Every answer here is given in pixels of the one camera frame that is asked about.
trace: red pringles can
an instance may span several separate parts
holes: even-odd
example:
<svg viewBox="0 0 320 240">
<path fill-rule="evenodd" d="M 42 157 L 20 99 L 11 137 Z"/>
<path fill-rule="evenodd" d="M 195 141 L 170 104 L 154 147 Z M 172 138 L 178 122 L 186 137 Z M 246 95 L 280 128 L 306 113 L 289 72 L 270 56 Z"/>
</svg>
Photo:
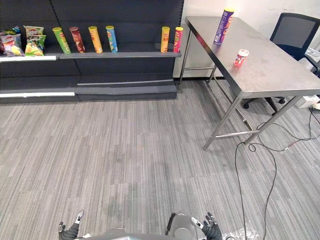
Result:
<svg viewBox="0 0 320 240">
<path fill-rule="evenodd" d="M 244 63 L 246 57 L 249 56 L 249 51 L 246 49 L 240 49 L 238 55 L 236 56 L 233 65 L 236 67 L 241 67 Z"/>
<path fill-rule="evenodd" d="M 181 38 L 182 38 L 183 31 L 184 31 L 184 28 L 181 26 L 177 26 L 175 28 L 174 43 L 173 43 L 173 52 L 174 53 L 180 52 L 180 44 L 181 44 Z"/>
<path fill-rule="evenodd" d="M 79 28 L 76 26 L 72 26 L 69 28 L 71 35 L 73 37 L 76 49 L 78 50 L 79 53 L 84 53 L 86 52 L 84 42 L 82 41 Z"/>
</svg>

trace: table top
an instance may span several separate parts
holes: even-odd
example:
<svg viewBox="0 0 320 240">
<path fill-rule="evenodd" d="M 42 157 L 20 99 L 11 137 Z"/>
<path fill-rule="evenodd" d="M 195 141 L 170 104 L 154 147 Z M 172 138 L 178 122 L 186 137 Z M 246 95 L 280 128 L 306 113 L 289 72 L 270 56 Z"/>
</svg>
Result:
<svg viewBox="0 0 320 240">
<path fill-rule="evenodd" d="M 222 44 L 214 38 L 220 16 L 187 16 L 186 24 L 217 65 L 235 94 L 243 98 L 320 94 L 320 79 L 285 51 L 233 17 Z M 239 49 L 249 50 L 242 67 L 233 65 Z"/>
</svg>

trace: pringles can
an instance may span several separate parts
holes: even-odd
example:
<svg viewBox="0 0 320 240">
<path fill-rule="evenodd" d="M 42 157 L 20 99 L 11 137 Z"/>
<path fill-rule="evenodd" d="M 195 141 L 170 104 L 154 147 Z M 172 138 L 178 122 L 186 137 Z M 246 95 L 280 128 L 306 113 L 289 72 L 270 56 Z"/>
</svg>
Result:
<svg viewBox="0 0 320 240">
<path fill-rule="evenodd" d="M 174 43 L 173 43 L 173 52 L 174 53 L 180 52 L 180 44 L 181 44 L 183 30 L 184 30 L 184 28 L 181 26 L 177 26 L 175 28 Z"/>
<path fill-rule="evenodd" d="M 169 32 L 170 32 L 170 27 L 168 26 L 162 27 L 161 50 L 160 50 L 162 53 L 166 53 L 168 51 Z"/>
<path fill-rule="evenodd" d="M 58 40 L 63 53 L 70 54 L 71 51 L 70 51 L 69 45 L 67 43 L 66 37 L 65 37 L 64 33 L 62 32 L 62 28 L 59 26 L 54 27 L 54 28 L 52 28 L 52 31 L 54 32 L 54 35 L 55 35 L 56 39 Z"/>
<path fill-rule="evenodd" d="M 116 33 L 114 26 L 105 26 L 106 34 L 108 36 L 110 50 L 112 53 L 118 52 Z"/>
<path fill-rule="evenodd" d="M 218 26 L 218 30 L 216 31 L 214 43 L 222 44 L 227 34 L 228 28 L 230 26 L 232 15 L 235 10 L 233 8 L 225 8 Z"/>
<path fill-rule="evenodd" d="M 233 65 L 240 68 L 248 56 L 249 56 L 249 51 L 247 49 L 240 49 L 238 51 L 238 55 L 234 60 Z"/>
<path fill-rule="evenodd" d="M 100 42 L 100 38 L 99 38 L 99 34 L 98 34 L 98 30 L 96 26 L 90 26 L 88 27 L 89 32 L 90 32 L 90 36 L 93 42 L 93 46 L 94 46 L 94 50 L 97 54 L 100 54 L 103 52 L 102 50 L 102 46 L 101 46 L 101 42 Z"/>
<path fill-rule="evenodd" d="M 84 53 L 86 51 L 84 42 L 82 41 L 79 28 L 76 26 L 72 26 L 69 28 L 71 35 L 73 37 L 73 41 L 75 43 L 76 49 L 79 53 Z"/>
</svg>

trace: chip bag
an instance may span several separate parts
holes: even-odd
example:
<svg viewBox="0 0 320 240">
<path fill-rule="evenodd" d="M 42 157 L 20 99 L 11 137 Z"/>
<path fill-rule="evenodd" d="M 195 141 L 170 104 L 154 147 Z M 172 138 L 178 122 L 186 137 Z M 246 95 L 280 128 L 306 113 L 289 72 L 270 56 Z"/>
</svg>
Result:
<svg viewBox="0 0 320 240">
<path fill-rule="evenodd" d="M 25 26 L 26 34 L 26 56 L 43 56 L 46 35 L 42 26 Z"/>
<path fill-rule="evenodd" d="M 46 35 L 30 35 L 26 40 L 26 56 L 43 56 Z"/>
<path fill-rule="evenodd" d="M 30 35 L 43 35 L 44 34 L 44 27 L 43 26 L 25 26 L 25 34 L 26 38 L 28 39 Z"/>
<path fill-rule="evenodd" d="M 5 33 L 4 32 L 0 32 L 0 36 L 4 36 Z M 0 55 L 1 54 L 4 54 L 5 53 L 5 46 L 4 44 L 2 43 L 2 39 L 0 37 Z"/>
<path fill-rule="evenodd" d="M 4 33 L 6 35 L 16 35 L 16 34 L 20 34 L 21 31 L 20 31 L 20 27 L 19 26 L 15 26 L 11 29 L 8 29 L 8 30 L 5 30 Z"/>
<path fill-rule="evenodd" d="M 21 47 L 21 34 L 0 36 L 4 46 L 4 53 L 9 56 L 24 56 L 24 51 Z"/>
</svg>

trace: white shelf label strip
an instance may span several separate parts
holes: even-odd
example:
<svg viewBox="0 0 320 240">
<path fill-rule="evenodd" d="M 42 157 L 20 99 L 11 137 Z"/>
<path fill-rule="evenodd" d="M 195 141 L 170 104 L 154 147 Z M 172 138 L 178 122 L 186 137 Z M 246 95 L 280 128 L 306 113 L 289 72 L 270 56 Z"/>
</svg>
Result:
<svg viewBox="0 0 320 240">
<path fill-rule="evenodd" d="M 6 56 L 0 57 L 1 62 L 23 62 L 23 61 L 56 61 L 57 56 Z"/>
<path fill-rule="evenodd" d="M 22 92 L 0 93 L 0 98 L 29 98 L 29 97 L 71 97 L 74 92 Z"/>
</svg>

